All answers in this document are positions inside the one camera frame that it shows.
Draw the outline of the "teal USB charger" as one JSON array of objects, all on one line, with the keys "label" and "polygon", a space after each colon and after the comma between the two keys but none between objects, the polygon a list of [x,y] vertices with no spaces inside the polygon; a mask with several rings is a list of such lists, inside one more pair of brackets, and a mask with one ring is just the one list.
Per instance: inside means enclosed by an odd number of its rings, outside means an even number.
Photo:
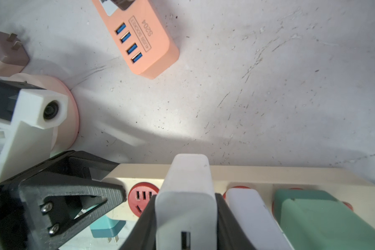
[{"label": "teal USB charger", "polygon": [[119,240],[118,234],[125,225],[126,221],[114,220],[104,215],[90,224],[90,230],[94,238],[107,239],[108,243],[114,239],[117,243]]}]

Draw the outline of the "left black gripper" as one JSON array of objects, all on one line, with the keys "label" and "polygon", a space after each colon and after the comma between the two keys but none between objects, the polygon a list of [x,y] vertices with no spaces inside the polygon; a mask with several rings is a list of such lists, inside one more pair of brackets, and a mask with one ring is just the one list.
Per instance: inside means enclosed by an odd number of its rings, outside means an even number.
[{"label": "left black gripper", "polygon": [[93,180],[90,170],[118,164],[66,151],[0,183],[0,250],[58,250],[126,201],[125,188]]}]

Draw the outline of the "tall white USB charger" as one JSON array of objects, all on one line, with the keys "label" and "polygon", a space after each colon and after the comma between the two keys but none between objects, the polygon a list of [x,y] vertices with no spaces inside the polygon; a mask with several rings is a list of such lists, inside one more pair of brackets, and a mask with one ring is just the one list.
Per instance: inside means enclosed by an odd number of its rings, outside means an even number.
[{"label": "tall white USB charger", "polygon": [[155,199],[158,250],[215,250],[217,202],[203,154],[178,154]]}]

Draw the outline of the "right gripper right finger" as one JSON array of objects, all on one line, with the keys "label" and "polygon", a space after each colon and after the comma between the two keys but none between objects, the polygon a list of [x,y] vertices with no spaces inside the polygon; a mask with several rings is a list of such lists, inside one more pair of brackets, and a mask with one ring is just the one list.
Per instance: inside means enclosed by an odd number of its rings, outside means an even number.
[{"label": "right gripper right finger", "polygon": [[217,250],[255,250],[243,232],[223,196],[215,194],[217,202]]}]

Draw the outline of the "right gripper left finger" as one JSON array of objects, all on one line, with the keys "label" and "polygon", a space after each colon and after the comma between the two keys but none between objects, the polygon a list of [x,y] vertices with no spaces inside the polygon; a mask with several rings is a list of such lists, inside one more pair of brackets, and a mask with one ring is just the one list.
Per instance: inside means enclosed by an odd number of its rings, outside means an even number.
[{"label": "right gripper left finger", "polygon": [[155,250],[156,249],[156,214],[154,195],[142,215],[136,222],[120,250]]}]

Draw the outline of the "cream red power strip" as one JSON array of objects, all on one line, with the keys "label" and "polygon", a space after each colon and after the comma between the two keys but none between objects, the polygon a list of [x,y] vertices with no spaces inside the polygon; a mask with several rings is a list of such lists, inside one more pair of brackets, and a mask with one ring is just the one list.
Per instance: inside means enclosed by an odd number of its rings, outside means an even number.
[{"label": "cream red power strip", "polygon": [[[147,182],[161,188],[170,165],[119,164],[102,181],[122,185],[128,196],[132,187]],[[375,185],[344,168],[211,166],[215,193],[224,194],[234,186],[255,189],[271,211],[278,189],[323,190],[349,203],[359,217],[375,228]],[[110,211],[115,220],[137,221],[128,202]]]}]

